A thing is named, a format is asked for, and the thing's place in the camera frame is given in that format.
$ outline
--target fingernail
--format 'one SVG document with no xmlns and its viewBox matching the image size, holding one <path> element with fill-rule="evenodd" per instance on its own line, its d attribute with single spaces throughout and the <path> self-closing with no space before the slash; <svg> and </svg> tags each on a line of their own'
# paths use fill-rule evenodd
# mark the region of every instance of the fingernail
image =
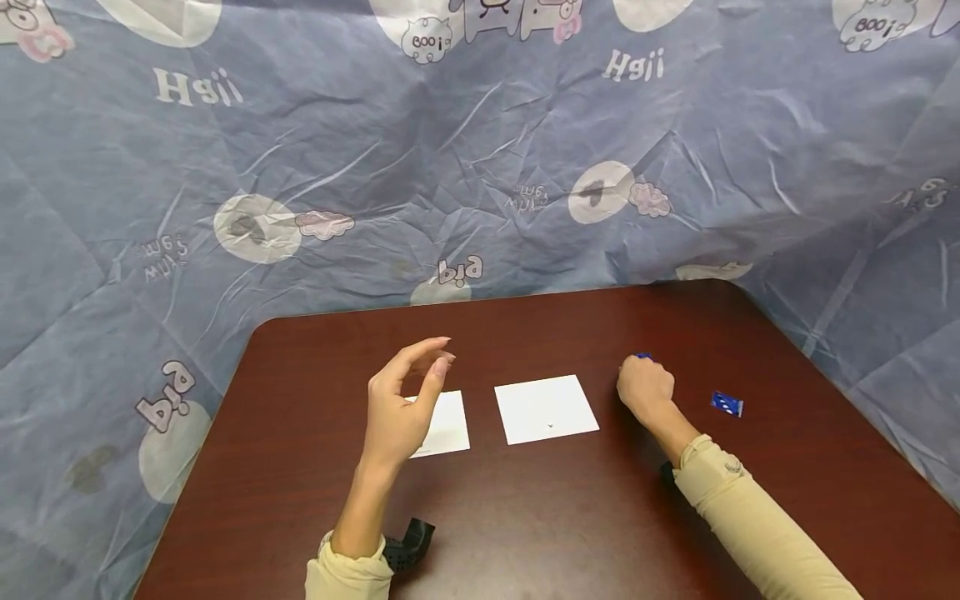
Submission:
<svg viewBox="0 0 960 600">
<path fill-rule="evenodd" d="M 430 371 L 438 377 L 443 377 L 446 375 L 446 370 L 450 367 L 450 361 L 445 358 L 438 358 L 433 362 L 433 367 L 430 368 Z"/>
</svg>

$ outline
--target pink cloud print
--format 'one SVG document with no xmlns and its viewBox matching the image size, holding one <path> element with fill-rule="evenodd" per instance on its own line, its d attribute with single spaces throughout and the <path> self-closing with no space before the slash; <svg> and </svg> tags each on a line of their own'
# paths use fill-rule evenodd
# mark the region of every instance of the pink cloud print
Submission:
<svg viewBox="0 0 960 600">
<path fill-rule="evenodd" d="M 673 211 L 673 205 L 666 194 L 643 177 L 631 186 L 628 200 L 636 206 L 637 212 L 647 217 L 665 217 Z"/>
<path fill-rule="evenodd" d="M 353 219 L 347 215 L 320 210 L 311 210 L 294 218 L 300 235 L 312 235 L 326 241 L 334 236 L 343 235 L 353 229 Z"/>
<path fill-rule="evenodd" d="M 583 21 L 580 18 L 580 7 L 577 0 L 538 0 L 542 5 L 553 5 L 558 8 L 561 21 L 553 28 L 553 41 L 562 44 L 571 37 L 580 33 Z"/>
<path fill-rule="evenodd" d="M 0 38 L 15 39 L 37 62 L 58 59 L 74 48 L 73 37 L 54 21 L 42 0 L 0 0 L 0 12 Z"/>
</svg>

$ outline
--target tabletop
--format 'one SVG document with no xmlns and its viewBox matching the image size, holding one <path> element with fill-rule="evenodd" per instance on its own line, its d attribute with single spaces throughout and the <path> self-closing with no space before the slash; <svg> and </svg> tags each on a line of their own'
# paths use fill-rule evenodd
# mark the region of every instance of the tabletop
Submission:
<svg viewBox="0 0 960 600">
<path fill-rule="evenodd" d="M 368 379 L 439 335 L 470 450 L 400 474 L 385 533 L 412 516 L 437 531 L 394 600 L 756 597 L 617 399 L 617 366 L 641 351 L 865 597 L 960 589 L 958 515 L 743 292 L 704 280 L 265 323 L 136 598 L 301 599 L 360 454 Z M 507 445 L 493 387 L 568 374 L 599 431 Z M 744 401 L 741 419 L 710 406 L 715 390 Z"/>
</svg>

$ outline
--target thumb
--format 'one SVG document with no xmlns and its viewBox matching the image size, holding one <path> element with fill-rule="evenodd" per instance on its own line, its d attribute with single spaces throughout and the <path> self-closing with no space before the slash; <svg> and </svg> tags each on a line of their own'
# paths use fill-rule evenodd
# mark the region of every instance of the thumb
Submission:
<svg viewBox="0 0 960 600">
<path fill-rule="evenodd" d="M 433 415 L 433 409 L 437 406 L 437 398 L 440 397 L 440 392 L 444 390 L 446 370 L 449 368 L 449 359 L 441 356 L 433 361 L 430 371 L 423 378 L 423 385 L 420 386 L 420 393 L 417 395 L 417 402 L 414 403 L 414 406 L 425 412 L 428 417 Z"/>
</svg>

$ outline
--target right hand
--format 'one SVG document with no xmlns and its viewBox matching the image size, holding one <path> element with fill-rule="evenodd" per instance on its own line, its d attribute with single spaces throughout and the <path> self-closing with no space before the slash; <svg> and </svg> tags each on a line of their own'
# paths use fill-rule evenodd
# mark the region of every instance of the right hand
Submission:
<svg viewBox="0 0 960 600">
<path fill-rule="evenodd" d="M 658 416 L 676 410 L 673 403 L 673 375 L 649 358 L 628 356 L 620 365 L 616 380 L 620 401 L 644 427 Z"/>
</svg>

